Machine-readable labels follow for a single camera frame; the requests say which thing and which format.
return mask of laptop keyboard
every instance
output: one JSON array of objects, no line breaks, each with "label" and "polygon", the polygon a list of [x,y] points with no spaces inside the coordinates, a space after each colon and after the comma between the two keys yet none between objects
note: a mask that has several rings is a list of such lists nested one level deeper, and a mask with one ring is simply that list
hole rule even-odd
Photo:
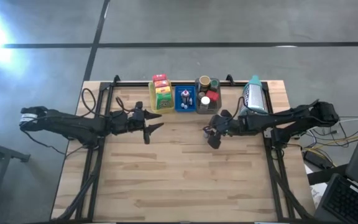
[{"label": "laptop keyboard", "polygon": [[345,223],[358,223],[358,190],[343,177],[335,178],[323,207]]}]

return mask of cleaning bottle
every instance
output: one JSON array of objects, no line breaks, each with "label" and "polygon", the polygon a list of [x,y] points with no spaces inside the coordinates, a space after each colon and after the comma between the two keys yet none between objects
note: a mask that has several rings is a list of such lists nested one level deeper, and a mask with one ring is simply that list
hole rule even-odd
[{"label": "cleaning bottle", "polygon": [[247,106],[241,103],[240,115],[246,115],[247,113],[267,113],[262,83],[257,75],[253,75],[249,83],[245,85],[242,96],[244,97],[244,104]]}]

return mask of blue box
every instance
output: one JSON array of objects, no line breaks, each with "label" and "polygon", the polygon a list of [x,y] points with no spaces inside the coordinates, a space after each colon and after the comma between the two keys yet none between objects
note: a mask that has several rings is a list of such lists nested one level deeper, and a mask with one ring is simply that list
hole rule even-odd
[{"label": "blue box", "polygon": [[[190,98],[193,100],[192,105],[187,105],[187,109],[182,108],[181,93],[187,90],[190,94]],[[177,112],[193,112],[196,110],[196,88],[195,86],[175,86],[175,110]]]}]

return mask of wooden table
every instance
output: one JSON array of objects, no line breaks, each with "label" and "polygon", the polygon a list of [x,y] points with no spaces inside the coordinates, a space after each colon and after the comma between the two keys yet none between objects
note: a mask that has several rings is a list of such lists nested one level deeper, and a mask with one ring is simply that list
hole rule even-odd
[{"label": "wooden table", "polygon": [[[289,103],[284,82],[267,82],[274,112],[287,110]],[[98,97],[99,84],[84,82],[83,88],[89,88]],[[222,87],[222,108],[235,112],[241,93],[241,87]],[[114,87],[113,96],[120,96],[126,108],[143,101],[144,108],[151,111],[146,87]],[[86,95],[85,100],[92,105],[90,95]],[[111,110],[119,109],[114,100]],[[80,100],[77,114],[86,112]],[[150,120],[150,124],[165,124],[151,135],[149,145],[143,143],[140,131],[108,136],[93,220],[277,220],[262,135],[223,137],[221,147],[214,150],[206,143],[201,130],[210,118],[211,115],[172,113]],[[79,146],[78,142],[71,142],[68,152]],[[65,161],[52,218],[59,216],[78,193],[85,158],[84,149]],[[313,214],[313,199],[299,147],[286,148],[284,161],[291,190]],[[280,198],[284,214],[287,214],[282,192]],[[88,200],[89,196],[85,200],[84,216]]]}]

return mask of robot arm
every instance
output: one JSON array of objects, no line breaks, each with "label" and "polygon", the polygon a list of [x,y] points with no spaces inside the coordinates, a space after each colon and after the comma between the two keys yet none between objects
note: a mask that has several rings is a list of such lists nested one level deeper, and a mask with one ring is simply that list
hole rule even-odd
[{"label": "robot arm", "polygon": [[[208,137],[208,144],[218,149],[221,136],[253,136],[267,132],[272,138],[273,147],[286,147],[290,138],[303,134],[308,129],[317,127],[331,127],[339,121],[334,106],[327,102],[315,101],[310,105],[300,105],[274,114],[249,113],[233,119],[227,110],[221,115],[214,115],[209,126],[204,129]],[[275,128],[280,124],[287,124],[285,128]]]},{"label": "robot arm", "polygon": [[57,110],[49,110],[44,106],[22,108],[20,121],[21,131],[46,130],[61,134],[71,140],[77,139],[82,145],[95,147],[98,139],[108,134],[123,134],[133,131],[143,131],[145,144],[150,143],[150,135],[163,123],[146,126],[146,119],[161,117],[160,114],[149,113],[142,110],[143,103],[137,102],[134,109],[130,110],[132,116],[124,110],[111,111],[109,116],[95,116],[85,118],[72,114],[62,113]]}]

